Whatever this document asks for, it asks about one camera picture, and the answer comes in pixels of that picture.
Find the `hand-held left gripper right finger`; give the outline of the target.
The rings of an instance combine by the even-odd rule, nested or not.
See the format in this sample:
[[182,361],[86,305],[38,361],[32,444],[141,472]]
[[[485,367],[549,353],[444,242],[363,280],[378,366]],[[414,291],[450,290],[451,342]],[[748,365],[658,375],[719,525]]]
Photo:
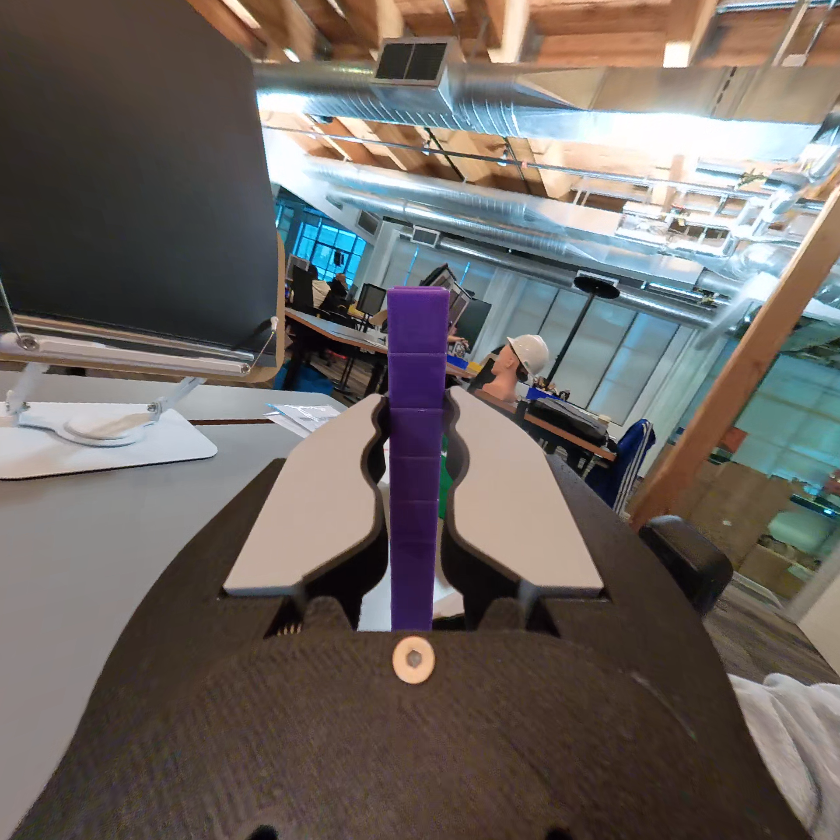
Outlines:
[[466,617],[498,599],[596,599],[604,582],[541,447],[509,415],[446,393],[448,489],[441,544]]

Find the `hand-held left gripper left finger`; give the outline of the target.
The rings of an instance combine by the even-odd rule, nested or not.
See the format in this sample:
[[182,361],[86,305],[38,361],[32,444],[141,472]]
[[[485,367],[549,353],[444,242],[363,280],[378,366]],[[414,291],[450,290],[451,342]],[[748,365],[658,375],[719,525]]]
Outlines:
[[386,396],[370,395],[295,447],[280,469],[223,590],[287,596],[303,611],[327,596],[346,614],[387,571],[384,444]]

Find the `purple segmented square tube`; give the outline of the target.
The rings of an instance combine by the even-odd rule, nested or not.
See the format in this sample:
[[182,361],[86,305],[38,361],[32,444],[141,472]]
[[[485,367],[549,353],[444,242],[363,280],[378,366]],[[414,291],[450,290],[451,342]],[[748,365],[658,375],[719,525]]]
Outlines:
[[432,626],[449,294],[387,293],[393,631]]

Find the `blue striped jacket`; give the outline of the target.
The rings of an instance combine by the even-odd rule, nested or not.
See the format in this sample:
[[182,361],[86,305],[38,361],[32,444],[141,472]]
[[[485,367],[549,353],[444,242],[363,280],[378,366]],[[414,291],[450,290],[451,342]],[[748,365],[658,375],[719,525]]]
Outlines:
[[594,466],[584,478],[584,483],[616,515],[624,512],[639,470],[655,443],[654,426],[641,418],[617,442],[614,461],[607,466]]

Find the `white hard hat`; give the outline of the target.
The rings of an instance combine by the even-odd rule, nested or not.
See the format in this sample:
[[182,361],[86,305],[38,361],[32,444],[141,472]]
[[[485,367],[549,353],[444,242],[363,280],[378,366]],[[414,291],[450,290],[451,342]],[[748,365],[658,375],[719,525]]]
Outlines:
[[533,379],[541,375],[550,360],[546,342],[538,334],[523,334],[507,338],[507,344],[518,360],[518,370]]

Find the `long wooden work table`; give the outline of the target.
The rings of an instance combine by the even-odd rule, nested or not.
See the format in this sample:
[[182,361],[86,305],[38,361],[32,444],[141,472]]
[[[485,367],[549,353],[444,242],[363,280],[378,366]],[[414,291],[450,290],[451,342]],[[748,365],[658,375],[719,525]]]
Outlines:
[[304,362],[309,354],[323,346],[333,348],[338,353],[349,354],[352,358],[359,353],[372,354],[372,373],[364,396],[376,392],[383,393],[386,388],[383,380],[386,378],[388,360],[386,338],[378,338],[371,332],[361,332],[295,309],[286,310],[285,318],[290,330],[291,344],[282,390],[298,391]]

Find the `wooden backing board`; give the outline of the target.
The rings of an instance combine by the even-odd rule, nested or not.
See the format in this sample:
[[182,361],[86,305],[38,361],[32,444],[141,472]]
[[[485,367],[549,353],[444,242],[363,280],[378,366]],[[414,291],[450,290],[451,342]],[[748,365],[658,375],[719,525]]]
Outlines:
[[287,294],[287,258],[282,236],[276,231],[277,249],[277,305],[276,305],[276,330],[274,332],[275,360],[268,361],[268,351],[264,350],[258,361],[265,364],[257,365],[246,375],[245,383],[249,386],[271,387],[271,383],[280,372],[284,364],[287,348],[287,335],[285,324],[286,294]]

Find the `black computer monitor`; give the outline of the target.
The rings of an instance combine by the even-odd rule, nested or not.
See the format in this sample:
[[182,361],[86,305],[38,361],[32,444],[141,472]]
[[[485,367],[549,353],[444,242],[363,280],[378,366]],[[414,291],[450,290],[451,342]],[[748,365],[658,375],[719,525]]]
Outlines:
[[454,336],[467,343],[468,350],[473,350],[492,309],[492,304],[478,299],[471,299],[460,315]]

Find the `cardboard box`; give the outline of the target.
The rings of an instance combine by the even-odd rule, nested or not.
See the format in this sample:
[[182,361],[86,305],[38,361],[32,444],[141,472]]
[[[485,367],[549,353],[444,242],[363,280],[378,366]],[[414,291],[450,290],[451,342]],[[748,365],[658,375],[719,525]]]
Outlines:
[[789,602],[838,542],[838,500],[734,462],[702,466],[675,507],[752,584]]

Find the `person's grey sweatshirt torso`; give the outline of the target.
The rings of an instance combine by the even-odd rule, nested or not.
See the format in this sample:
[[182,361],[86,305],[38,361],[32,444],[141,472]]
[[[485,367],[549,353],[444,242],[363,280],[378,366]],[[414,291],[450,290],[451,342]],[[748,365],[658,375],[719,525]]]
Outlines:
[[839,838],[839,685],[729,676],[752,740],[811,838]]

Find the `black display panel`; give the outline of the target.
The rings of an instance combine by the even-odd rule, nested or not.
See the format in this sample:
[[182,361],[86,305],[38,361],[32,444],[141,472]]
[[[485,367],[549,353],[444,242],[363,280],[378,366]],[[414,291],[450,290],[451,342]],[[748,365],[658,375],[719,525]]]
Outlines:
[[12,313],[256,352],[275,204],[250,60],[189,3],[1,3]]

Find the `metal vent grille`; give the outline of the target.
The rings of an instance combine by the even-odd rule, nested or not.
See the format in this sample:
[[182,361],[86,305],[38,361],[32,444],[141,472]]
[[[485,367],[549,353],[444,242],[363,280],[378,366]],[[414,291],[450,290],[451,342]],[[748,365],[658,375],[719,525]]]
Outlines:
[[458,50],[454,38],[387,38],[381,45],[373,79],[393,85],[435,87]]

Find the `wooden support post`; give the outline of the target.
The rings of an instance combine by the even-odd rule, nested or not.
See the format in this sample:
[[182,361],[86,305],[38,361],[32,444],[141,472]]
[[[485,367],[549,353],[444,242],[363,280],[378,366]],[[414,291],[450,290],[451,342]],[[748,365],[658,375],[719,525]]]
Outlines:
[[668,514],[689,487],[759,385],[838,257],[836,188],[679,441],[653,479],[643,483],[628,523],[632,530],[638,531],[651,518]]

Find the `silver round air duct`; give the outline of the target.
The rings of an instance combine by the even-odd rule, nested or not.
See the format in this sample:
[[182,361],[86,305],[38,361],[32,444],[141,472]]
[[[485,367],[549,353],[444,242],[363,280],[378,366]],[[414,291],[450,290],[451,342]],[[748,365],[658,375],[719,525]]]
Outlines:
[[493,219],[544,233],[563,232],[573,238],[620,246],[638,253],[688,259],[706,266],[725,263],[729,258],[720,248],[699,245],[695,240],[676,234],[631,229],[623,213],[596,207],[318,156],[305,156],[301,170],[331,186],[402,198],[438,211],[465,212],[476,218]]

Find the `rectangular silver air duct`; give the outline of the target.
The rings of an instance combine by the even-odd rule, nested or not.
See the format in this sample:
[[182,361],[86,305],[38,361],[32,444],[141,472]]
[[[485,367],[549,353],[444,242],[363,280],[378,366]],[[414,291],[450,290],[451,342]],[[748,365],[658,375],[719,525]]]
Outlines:
[[279,112],[641,151],[796,161],[838,144],[837,68],[588,67],[466,62],[435,86],[376,82],[376,63],[254,63]]

